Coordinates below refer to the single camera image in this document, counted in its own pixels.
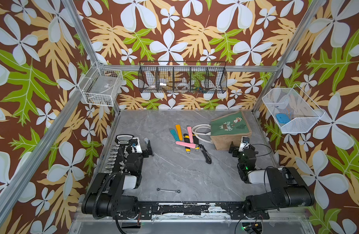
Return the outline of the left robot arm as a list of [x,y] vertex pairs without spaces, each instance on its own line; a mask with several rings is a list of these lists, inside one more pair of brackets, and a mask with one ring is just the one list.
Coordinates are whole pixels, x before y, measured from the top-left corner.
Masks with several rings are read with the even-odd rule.
[[142,148],[138,137],[118,135],[110,147],[109,158],[103,172],[97,173],[82,202],[82,213],[94,219],[136,219],[139,201],[124,195],[126,190],[137,189],[142,180],[145,158],[153,156],[151,142],[144,138]]

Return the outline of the black metal utility knife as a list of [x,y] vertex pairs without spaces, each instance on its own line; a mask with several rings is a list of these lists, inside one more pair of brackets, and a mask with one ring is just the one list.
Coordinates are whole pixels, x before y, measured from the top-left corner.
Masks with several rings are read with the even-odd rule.
[[209,153],[207,152],[207,150],[205,149],[205,147],[202,144],[199,144],[199,148],[201,149],[201,152],[203,153],[203,156],[205,157],[206,163],[211,164],[212,159],[211,159]]

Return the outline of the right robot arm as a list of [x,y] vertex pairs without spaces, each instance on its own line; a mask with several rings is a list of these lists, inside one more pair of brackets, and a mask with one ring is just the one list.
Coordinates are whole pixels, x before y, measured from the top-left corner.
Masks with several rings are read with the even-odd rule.
[[264,193],[247,196],[241,211],[248,218],[269,218],[268,210],[314,205],[315,196],[293,167],[256,168],[257,151],[248,137],[239,146],[230,144],[229,151],[238,159],[237,169],[246,184],[262,184]]

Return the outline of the green burlap christmas pouch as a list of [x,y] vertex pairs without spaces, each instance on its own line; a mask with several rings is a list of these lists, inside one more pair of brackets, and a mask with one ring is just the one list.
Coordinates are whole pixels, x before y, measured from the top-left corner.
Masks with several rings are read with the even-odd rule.
[[199,141],[213,144],[218,151],[226,151],[231,143],[240,145],[243,137],[250,137],[252,130],[243,111],[234,112],[211,120],[209,124],[192,127]]

